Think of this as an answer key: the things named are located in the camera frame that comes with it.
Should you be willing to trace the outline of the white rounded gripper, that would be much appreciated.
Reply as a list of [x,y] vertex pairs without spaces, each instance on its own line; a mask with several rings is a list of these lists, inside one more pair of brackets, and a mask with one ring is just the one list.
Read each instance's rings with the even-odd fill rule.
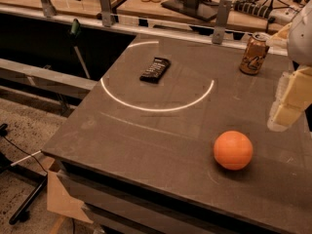
[[266,45],[287,48],[290,59],[303,64],[293,73],[282,74],[269,112],[268,129],[283,132],[312,104],[312,0],[294,17],[292,23],[271,35]]

